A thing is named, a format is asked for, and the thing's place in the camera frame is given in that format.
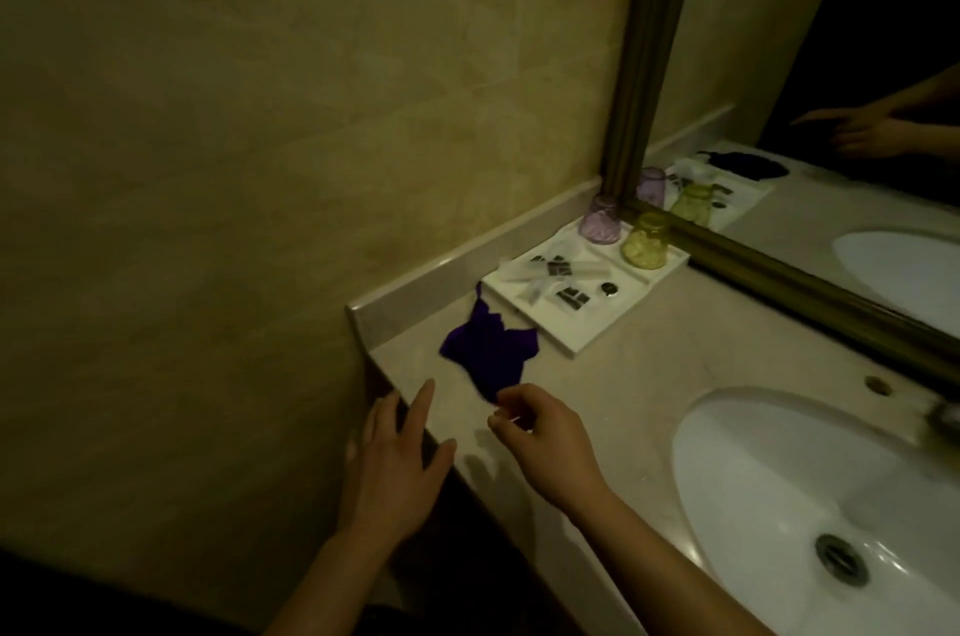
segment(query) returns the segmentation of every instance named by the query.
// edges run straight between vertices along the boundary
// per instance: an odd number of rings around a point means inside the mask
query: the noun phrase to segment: gold mirror frame
[[[633,220],[654,207],[634,193],[684,0],[630,0],[604,146],[605,193]],[[960,399],[960,340],[843,287],[672,216],[690,262],[798,316],[951,399]]]

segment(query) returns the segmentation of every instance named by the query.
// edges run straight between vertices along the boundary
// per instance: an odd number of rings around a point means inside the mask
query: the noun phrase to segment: purple cloth
[[[439,347],[441,356],[466,369],[480,395],[492,404],[500,390],[521,382],[523,363],[539,352],[537,329],[506,329],[503,318],[481,299],[479,284],[469,319],[450,330]]]

